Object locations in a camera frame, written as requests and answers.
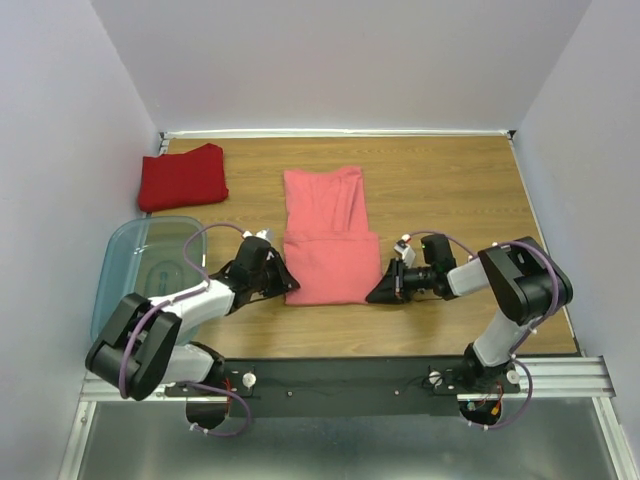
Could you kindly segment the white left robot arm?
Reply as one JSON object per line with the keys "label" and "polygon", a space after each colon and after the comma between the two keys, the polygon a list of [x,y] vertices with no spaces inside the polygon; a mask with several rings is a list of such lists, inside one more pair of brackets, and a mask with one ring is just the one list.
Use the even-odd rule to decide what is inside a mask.
{"label": "white left robot arm", "polygon": [[141,401],[163,383],[182,381],[201,395],[212,394],[222,380],[216,354],[183,345],[184,335],[250,304],[255,295],[270,299],[299,288],[271,243],[250,235],[233,260],[194,287],[160,297],[123,297],[90,347],[85,367],[124,399]]}

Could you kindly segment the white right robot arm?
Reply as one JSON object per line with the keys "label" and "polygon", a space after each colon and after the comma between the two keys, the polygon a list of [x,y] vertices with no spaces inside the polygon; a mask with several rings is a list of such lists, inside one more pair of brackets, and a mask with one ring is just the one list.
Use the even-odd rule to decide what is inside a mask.
{"label": "white right robot arm", "polygon": [[471,253],[459,266],[452,237],[426,231],[420,239],[425,264],[413,265],[411,236],[396,242],[379,283],[366,296],[369,304],[405,304],[420,292],[450,301],[489,288],[497,311],[484,332],[465,349],[450,369],[429,375],[436,388],[480,392],[507,374],[515,354],[538,326],[573,299],[568,276],[533,238],[527,236]]}

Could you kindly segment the pink t shirt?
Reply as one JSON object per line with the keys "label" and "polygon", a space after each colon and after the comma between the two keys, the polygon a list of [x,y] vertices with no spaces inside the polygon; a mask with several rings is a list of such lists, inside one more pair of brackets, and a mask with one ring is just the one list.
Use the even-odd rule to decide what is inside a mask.
{"label": "pink t shirt", "polygon": [[287,170],[283,180],[284,257],[300,284],[286,295],[286,304],[363,304],[382,271],[379,237],[369,228],[362,169]]}

